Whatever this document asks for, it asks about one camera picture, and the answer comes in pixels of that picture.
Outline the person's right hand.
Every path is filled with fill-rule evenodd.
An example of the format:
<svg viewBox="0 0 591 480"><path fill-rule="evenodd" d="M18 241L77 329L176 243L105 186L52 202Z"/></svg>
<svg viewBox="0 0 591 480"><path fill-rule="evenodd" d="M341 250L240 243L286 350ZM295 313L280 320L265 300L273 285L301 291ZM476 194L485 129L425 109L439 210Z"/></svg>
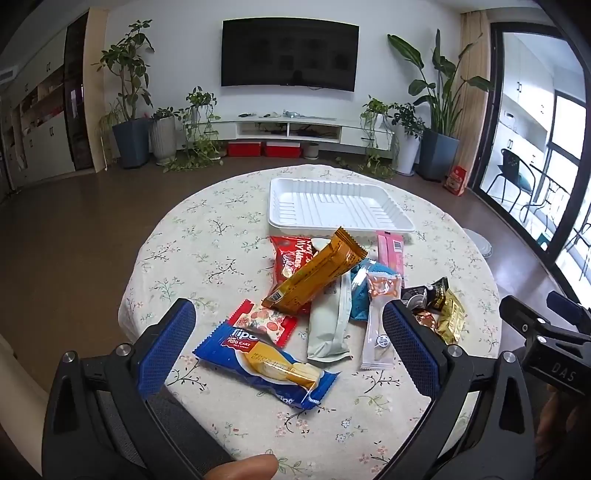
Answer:
<svg viewBox="0 0 591 480"><path fill-rule="evenodd" d="M539 457L548 454L574 428L579 414L577 398L550 384L546 386L546 391L549 397L540 411L535 437Z"/></svg>

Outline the person's left hand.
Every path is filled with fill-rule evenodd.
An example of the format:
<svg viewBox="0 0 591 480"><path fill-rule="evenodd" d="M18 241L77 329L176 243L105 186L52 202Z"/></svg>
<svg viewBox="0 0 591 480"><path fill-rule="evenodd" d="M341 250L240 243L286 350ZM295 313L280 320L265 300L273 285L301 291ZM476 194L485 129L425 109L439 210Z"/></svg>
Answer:
<svg viewBox="0 0 591 480"><path fill-rule="evenodd" d="M276 456L262 454L219 465L208 471L204 480L270 480L277 470Z"/></svg>

